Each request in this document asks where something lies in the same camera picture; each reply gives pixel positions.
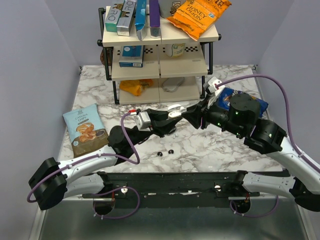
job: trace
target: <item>gray wall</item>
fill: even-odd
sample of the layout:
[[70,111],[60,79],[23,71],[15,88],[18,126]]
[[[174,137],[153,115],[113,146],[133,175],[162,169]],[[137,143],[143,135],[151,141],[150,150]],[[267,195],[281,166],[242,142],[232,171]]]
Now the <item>gray wall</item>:
[[1,2],[0,22],[0,239],[27,240],[28,180],[59,153],[79,67],[43,0]]
[[[293,137],[320,163],[320,1],[295,0],[264,53],[258,72],[278,79],[290,102]],[[284,100],[275,84],[259,80],[271,117],[286,128]],[[310,213],[320,239],[320,213]]]
[[[111,0],[45,0],[79,65],[100,65],[98,8]],[[257,64],[294,0],[233,0],[216,23],[214,64]]]

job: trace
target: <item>purple box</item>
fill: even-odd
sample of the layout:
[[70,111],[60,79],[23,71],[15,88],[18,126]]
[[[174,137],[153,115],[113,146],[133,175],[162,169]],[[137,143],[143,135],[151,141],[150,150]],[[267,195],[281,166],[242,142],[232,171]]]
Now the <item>purple box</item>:
[[161,38],[160,10],[158,0],[149,0],[149,13],[151,38]]

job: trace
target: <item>orange chip bag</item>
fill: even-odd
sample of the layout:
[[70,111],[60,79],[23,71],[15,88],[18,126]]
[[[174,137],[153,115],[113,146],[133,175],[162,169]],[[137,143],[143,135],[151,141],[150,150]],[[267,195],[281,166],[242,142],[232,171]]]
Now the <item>orange chip bag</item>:
[[152,79],[124,80],[120,82],[119,88],[135,96],[140,96],[146,88],[151,87],[153,84],[154,81]]
[[197,41],[230,5],[228,0],[187,0],[167,19]]

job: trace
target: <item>blue box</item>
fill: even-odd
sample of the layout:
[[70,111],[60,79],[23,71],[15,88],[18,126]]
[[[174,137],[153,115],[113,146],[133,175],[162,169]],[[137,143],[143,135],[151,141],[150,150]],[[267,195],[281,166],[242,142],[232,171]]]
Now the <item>blue box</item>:
[[145,46],[122,46],[120,50],[120,67],[142,68]]
[[135,10],[135,29],[140,41],[147,36],[147,0],[138,0]]

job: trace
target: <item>marble countertop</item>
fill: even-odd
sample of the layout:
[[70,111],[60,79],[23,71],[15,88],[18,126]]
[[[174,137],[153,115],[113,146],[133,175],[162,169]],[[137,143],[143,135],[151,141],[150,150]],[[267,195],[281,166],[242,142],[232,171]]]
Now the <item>marble countertop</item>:
[[[247,65],[215,65],[213,75],[206,76],[206,81],[212,76],[225,81],[252,73],[251,67]],[[113,126],[120,125],[121,116],[133,107],[142,110],[148,108],[166,110],[168,106],[174,104],[166,102],[115,105],[112,83],[105,84],[105,79],[103,66],[84,66],[72,109],[97,103],[99,115],[108,133]],[[228,84],[228,87],[260,97],[253,78]],[[187,106],[196,102],[197,100],[178,103]],[[135,125],[132,117],[127,117],[124,124],[129,128]],[[136,146],[141,159],[139,165],[124,162],[105,168],[104,171],[107,173],[282,171],[279,163],[249,149],[243,144],[243,139],[238,139],[226,131],[221,132],[216,126],[209,125],[205,130],[194,129],[183,119],[176,127],[175,138],[173,135],[164,138],[152,136],[143,144]],[[174,154],[168,154],[170,149],[174,150]],[[163,156],[157,156],[157,152],[162,152]],[[66,133],[59,161],[72,159],[73,156],[69,134]]]

